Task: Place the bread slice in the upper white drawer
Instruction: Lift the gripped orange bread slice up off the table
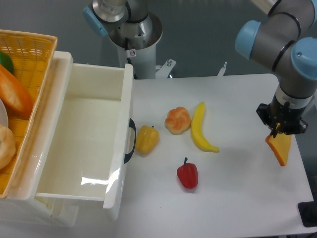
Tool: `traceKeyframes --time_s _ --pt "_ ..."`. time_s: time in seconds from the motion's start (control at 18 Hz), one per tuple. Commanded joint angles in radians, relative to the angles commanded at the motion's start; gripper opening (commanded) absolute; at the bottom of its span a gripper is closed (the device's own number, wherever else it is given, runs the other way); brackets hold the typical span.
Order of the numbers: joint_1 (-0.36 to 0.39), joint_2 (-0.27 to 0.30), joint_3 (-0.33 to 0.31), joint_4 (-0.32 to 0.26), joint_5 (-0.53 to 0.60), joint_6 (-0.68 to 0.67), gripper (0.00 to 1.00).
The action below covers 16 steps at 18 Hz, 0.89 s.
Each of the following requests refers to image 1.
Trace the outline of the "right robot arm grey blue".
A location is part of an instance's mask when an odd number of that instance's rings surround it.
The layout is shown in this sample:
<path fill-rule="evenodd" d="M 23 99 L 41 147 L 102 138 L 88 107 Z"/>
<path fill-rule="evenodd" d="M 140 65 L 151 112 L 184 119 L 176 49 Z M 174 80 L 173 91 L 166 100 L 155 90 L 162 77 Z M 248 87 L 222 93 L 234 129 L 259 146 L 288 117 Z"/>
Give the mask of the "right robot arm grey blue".
<path fill-rule="evenodd" d="M 303 34 L 317 21 L 315 0 L 254 0 L 268 16 L 251 20 L 239 31 L 235 49 L 280 77 L 270 104 L 257 114 L 271 135 L 304 133 L 302 114 L 317 90 L 317 40 Z"/>

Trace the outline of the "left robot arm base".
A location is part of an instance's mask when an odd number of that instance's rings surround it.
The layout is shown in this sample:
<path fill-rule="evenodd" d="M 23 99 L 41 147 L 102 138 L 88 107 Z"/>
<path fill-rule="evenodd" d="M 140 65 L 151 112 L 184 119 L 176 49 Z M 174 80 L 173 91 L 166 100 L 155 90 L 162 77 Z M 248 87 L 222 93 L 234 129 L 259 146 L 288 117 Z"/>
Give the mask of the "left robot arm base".
<path fill-rule="evenodd" d="M 109 37 L 117 49 L 121 67 L 131 64 L 136 79 L 156 77 L 156 46 L 162 24 L 148 9 L 146 0 L 94 0 L 84 7 L 90 28 Z"/>

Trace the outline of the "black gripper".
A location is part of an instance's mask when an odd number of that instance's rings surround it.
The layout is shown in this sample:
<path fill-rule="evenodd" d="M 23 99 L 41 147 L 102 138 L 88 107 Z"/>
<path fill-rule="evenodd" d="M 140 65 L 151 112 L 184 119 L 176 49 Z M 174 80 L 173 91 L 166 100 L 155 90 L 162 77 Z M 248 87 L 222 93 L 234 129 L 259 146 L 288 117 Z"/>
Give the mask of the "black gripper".
<path fill-rule="evenodd" d="M 305 133 L 308 124 L 302 120 L 303 109 L 291 109 L 290 102 L 260 104 L 256 110 L 264 125 L 270 129 L 270 135 Z"/>

